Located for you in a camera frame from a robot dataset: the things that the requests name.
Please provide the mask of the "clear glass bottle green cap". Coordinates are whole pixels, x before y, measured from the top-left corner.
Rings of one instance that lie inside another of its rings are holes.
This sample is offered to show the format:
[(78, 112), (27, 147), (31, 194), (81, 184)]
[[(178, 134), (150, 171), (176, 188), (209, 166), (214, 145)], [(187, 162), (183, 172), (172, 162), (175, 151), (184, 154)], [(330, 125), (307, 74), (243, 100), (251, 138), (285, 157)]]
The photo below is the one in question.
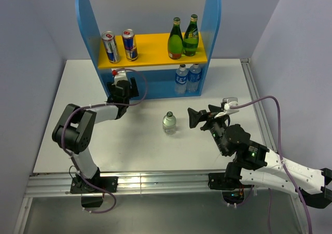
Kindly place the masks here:
[(171, 111), (167, 112), (162, 120), (162, 127), (164, 133), (171, 135), (176, 132), (176, 117)]

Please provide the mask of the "Red Bull can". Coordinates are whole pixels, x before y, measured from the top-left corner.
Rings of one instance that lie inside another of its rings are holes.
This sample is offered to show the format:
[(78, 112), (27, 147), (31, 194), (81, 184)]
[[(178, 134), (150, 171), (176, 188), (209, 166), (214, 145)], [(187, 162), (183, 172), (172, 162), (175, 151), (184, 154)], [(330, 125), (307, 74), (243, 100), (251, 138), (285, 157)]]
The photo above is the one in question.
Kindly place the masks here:
[(134, 31), (132, 29), (126, 29), (122, 32), (121, 36), (126, 58), (129, 61), (135, 61), (138, 58), (138, 52)]
[(120, 62), (120, 54), (118, 51), (115, 34), (111, 31), (106, 31), (101, 35), (104, 48), (106, 50), (106, 54), (108, 60), (111, 63), (118, 63)]

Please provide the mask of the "green Perrier glass bottle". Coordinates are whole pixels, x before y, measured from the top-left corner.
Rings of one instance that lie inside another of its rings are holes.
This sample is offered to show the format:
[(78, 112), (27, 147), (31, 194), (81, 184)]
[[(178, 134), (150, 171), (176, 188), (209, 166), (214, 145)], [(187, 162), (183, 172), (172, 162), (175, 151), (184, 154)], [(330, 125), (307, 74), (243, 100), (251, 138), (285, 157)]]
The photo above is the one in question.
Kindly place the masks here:
[(183, 53), (186, 56), (194, 56), (196, 54), (199, 43), (199, 32), (197, 26), (198, 16), (191, 15), (189, 26), (183, 37)]

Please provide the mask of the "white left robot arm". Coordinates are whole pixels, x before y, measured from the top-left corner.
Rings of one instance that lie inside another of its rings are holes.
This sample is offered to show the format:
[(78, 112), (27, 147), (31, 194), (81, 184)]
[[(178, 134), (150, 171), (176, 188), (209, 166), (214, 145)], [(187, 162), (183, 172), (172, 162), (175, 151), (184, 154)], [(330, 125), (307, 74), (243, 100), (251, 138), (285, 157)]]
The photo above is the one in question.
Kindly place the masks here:
[(94, 126), (120, 119), (132, 105), (130, 100), (139, 95), (139, 90), (135, 78), (128, 78), (125, 71), (116, 72), (114, 81), (107, 86), (110, 96), (105, 103), (85, 107), (68, 104), (52, 132), (52, 140), (69, 155), (76, 169), (76, 174), (71, 176), (72, 194), (112, 194), (117, 189), (116, 176), (101, 176), (89, 144)]

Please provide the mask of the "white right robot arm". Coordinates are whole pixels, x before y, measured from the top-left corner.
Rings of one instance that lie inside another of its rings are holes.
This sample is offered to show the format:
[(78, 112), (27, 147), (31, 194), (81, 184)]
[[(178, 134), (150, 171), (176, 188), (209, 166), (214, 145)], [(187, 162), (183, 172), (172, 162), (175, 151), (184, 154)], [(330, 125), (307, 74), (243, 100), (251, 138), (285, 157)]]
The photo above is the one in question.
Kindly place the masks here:
[(191, 128), (203, 122), (222, 156), (232, 156), (225, 172), (210, 173), (208, 186), (214, 190), (234, 190), (241, 186), (261, 186), (290, 195), (302, 195), (307, 206), (324, 209), (331, 203), (331, 170), (312, 169), (281, 158), (268, 147), (251, 140), (240, 124), (230, 123), (226, 105), (209, 105), (208, 110), (189, 113)]

